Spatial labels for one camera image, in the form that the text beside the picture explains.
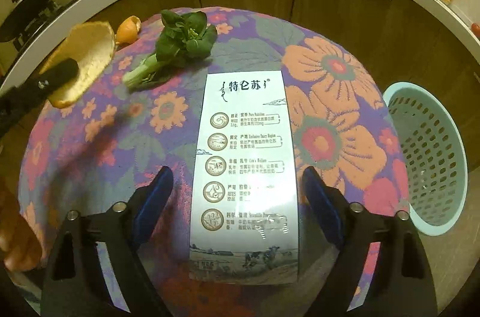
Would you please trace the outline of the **person left hand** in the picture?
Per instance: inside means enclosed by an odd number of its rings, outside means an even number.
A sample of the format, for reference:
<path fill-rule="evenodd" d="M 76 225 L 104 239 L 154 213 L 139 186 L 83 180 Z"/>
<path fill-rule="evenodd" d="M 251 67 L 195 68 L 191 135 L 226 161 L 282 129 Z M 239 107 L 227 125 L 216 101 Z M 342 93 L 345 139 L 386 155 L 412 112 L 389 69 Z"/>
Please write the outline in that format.
<path fill-rule="evenodd" d="M 30 271 L 41 261 L 42 249 L 35 233 L 20 214 L 14 194 L 1 181 L 1 261 L 12 272 Z"/>

